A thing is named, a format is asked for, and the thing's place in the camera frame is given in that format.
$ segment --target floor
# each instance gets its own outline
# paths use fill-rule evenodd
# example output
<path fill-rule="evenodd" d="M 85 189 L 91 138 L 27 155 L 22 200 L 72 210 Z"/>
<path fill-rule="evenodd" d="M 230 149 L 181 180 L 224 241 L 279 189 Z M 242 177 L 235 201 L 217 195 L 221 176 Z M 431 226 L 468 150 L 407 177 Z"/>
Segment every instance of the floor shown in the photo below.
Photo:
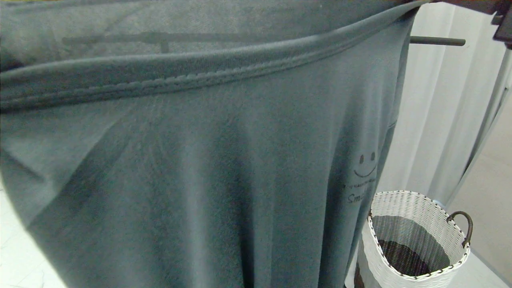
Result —
<path fill-rule="evenodd" d="M 2 187 L 0 197 L 0 288 L 66 288 L 32 238 L 23 230 Z M 346 285 L 347 288 L 353 287 L 350 281 Z M 508 288 L 474 255 L 459 270 L 451 287 Z"/>

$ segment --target brown basket handle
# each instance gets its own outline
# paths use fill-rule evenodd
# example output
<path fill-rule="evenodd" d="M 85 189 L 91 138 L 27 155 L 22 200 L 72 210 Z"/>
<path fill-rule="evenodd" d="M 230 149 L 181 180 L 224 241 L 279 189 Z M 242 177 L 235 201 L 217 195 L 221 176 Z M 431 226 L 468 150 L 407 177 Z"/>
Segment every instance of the brown basket handle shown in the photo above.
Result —
<path fill-rule="evenodd" d="M 469 216 L 468 213 L 464 211 L 456 211 L 453 212 L 448 218 L 446 219 L 446 222 L 450 222 L 454 220 L 455 215 L 463 215 L 467 219 L 467 235 L 464 241 L 462 242 L 462 247 L 466 247 L 466 244 L 470 244 L 471 241 L 471 235 L 473 234 L 473 220 Z"/>

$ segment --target white woven basket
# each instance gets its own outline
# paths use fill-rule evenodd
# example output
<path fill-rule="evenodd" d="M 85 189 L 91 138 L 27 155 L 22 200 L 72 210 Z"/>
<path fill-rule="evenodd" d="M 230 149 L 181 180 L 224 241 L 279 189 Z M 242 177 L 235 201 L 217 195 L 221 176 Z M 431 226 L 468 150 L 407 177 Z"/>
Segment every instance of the white woven basket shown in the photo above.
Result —
<path fill-rule="evenodd" d="M 468 238 L 453 221 L 470 222 Z M 375 194 L 362 230 L 356 288 L 447 287 L 470 254 L 471 218 L 451 216 L 416 192 Z"/>

